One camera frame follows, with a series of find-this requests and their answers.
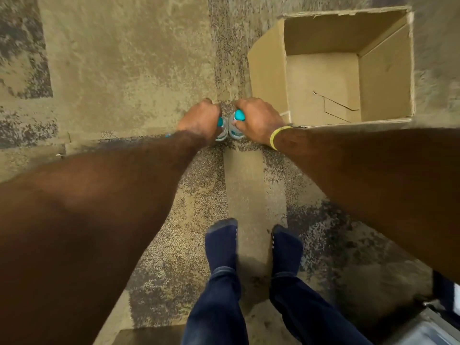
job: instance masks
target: hand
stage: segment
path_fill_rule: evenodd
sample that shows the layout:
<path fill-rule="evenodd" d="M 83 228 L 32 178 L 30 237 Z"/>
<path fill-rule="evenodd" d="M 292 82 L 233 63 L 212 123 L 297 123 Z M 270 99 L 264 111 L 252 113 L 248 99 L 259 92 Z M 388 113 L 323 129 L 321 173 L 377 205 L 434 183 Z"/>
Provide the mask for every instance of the hand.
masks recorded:
<path fill-rule="evenodd" d="M 233 121 L 233 125 L 249 139 L 270 145 L 271 134 L 286 126 L 279 112 L 260 98 L 239 99 L 235 105 L 244 112 L 245 121 Z"/>
<path fill-rule="evenodd" d="M 179 121 L 176 130 L 197 134 L 206 140 L 207 145 L 210 145 L 222 132 L 222 128 L 217 127 L 221 115 L 219 104 L 213 104 L 211 99 L 205 98 L 187 111 Z"/>

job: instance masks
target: dark denim jeans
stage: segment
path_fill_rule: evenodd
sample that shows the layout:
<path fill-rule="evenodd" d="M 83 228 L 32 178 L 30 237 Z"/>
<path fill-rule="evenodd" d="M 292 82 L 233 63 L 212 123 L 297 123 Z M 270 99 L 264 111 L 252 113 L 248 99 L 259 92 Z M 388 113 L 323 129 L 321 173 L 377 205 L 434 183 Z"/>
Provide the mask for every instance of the dark denim jeans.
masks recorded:
<path fill-rule="evenodd" d="M 182 345 L 247 345 L 240 296 L 235 270 L 217 268 L 189 315 Z M 272 278 L 270 301 L 304 345 L 371 345 L 336 308 L 291 273 Z"/>

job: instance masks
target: navy sock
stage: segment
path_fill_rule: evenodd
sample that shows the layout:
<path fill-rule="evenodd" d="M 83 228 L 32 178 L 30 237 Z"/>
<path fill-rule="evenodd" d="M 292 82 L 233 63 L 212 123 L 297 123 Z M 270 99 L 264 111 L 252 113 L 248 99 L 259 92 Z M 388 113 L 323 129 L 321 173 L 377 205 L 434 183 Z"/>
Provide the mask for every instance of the navy sock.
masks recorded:
<path fill-rule="evenodd" d="M 273 227 L 273 270 L 274 276 L 279 272 L 297 274 L 302 259 L 304 245 L 299 237 L 281 225 Z"/>
<path fill-rule="evenodd" d="M 228 266 L 236 270 L 236 231 L 238 221 L 233 218 L 219 220 L 206 232 L 205 248 L 209 268 Z"/>

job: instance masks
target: turquoise cap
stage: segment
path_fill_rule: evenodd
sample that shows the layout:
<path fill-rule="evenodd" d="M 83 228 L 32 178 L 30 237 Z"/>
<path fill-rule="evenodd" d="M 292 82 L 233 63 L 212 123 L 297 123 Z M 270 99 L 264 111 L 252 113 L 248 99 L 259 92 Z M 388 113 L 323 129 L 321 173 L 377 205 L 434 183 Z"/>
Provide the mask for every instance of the turquoise cap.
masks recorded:
<path fill-rule="evenodd" d="M 235 111 L 235 120 L 245 121 L 245 119 L 246 119 L 246 116 L 244 115 L 243 111 L 239 109 Z"/>

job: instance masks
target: leg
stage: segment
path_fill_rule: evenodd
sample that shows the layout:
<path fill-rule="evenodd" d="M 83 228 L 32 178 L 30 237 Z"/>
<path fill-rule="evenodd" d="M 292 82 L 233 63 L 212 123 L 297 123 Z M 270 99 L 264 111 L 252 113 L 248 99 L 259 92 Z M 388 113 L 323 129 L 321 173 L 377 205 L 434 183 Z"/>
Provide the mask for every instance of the leg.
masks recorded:
<path fill-rule="evenodd" d="M 339 311 L 296 277 L 303 244 L 280 225 L 273 229 L 270 301 L 302 344 L 372 345 Z"/>
<path fill-rule="evenodd" d="M 221 220 L 206 233 L 211 277 L 187 319 L 182 345 L 248 344 L 238 304 L 241 286 L 235 271 L 237 226 L 235 219 Z"/>

